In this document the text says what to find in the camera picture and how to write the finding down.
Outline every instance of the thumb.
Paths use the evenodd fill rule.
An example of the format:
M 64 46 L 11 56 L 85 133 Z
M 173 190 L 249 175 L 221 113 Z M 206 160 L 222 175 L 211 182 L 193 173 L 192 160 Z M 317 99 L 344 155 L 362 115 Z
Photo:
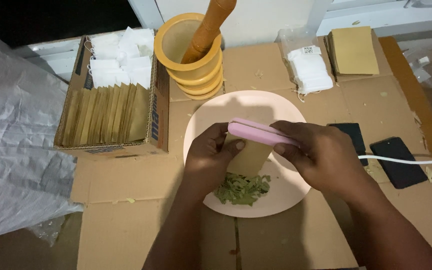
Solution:
M 300 174 L 313 166 L 311 159 L 295 145 L 279 143 L 274 146 L 273 150 L 293 164 Z
M 225 145 L 219 152 L 218 156 L 225 162 L 229 163 L 236 155 L 244 149 L 245 143 L 242 139 L 231 141 Z

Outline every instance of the dark background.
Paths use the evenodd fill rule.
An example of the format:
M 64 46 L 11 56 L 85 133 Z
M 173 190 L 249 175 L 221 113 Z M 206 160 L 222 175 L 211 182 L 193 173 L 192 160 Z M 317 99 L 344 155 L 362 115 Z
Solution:
M 15 48 L 141 27 L 127 0 L 0 0 L 0 40 Z

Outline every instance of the left hand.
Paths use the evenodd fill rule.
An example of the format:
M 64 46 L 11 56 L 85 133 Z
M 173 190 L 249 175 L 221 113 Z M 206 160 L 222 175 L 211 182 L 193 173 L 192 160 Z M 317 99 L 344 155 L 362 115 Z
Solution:
M 226 132 L 227 122 L 215 123 L 192 141 L 179 187 L 185 196 L 202 201 L 223 183 L 230 161 L 244 148 L 241 139 L 223 146 Z

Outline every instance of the hand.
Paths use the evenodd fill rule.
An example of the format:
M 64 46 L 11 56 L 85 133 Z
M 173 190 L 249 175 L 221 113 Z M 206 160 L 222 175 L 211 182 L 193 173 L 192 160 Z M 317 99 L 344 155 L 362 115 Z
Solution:
M 204 200 L 224 181 L 230 161 L 244 148 L 243 140 L 223 146 L 228 123 L 215 123 L 191 143 L 180 189 L 186 196 Z
M 350 136 L 338 128 L 283 120 L 270 126 L 300 144 L 276 144 L 274 151 L 291 162 L 311 187 L 346 201 L 377 187 L 361 165 Z

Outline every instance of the pink heat sealer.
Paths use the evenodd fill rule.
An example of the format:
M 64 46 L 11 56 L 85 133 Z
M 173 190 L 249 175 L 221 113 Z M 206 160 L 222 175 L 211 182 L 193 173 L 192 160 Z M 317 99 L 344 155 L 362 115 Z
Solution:
M 279 130 L 241 118 L 233 118 L 227 127 L 229 133 L 261 144 L 274 146 L 285 143 L 298 146 L 298 143 Z

